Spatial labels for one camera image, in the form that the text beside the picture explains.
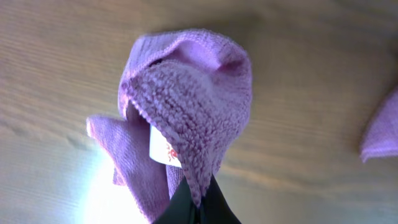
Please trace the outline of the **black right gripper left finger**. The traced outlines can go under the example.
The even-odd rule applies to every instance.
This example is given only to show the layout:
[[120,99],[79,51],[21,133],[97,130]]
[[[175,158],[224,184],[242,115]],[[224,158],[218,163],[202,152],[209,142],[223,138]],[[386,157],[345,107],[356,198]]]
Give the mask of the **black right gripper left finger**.
[[153,224],[198,224],[197,207],[184,177],[170,199],[169,206]]

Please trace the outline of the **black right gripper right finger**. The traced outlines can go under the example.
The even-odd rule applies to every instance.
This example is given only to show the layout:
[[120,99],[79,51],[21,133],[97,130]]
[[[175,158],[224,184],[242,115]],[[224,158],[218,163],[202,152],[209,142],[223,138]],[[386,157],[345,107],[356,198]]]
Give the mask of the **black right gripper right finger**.
[[223,193],[215,179],[211,176],[210,186],[200,205],[201,224],[241,224],[230,209]]

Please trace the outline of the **purple microfiber cloth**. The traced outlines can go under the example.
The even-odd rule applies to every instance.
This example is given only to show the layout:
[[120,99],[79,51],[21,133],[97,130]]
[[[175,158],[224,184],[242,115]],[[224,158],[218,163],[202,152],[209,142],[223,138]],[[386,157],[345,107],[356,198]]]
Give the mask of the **purple microfiber cloth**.
[[185,177],[200,223],[211,176],[249,121],[252,70],[236,42],[205,29],[147,34],[132,46],[118,90],[120,118],[93,115],[89,137],[112,158],[153,223]]

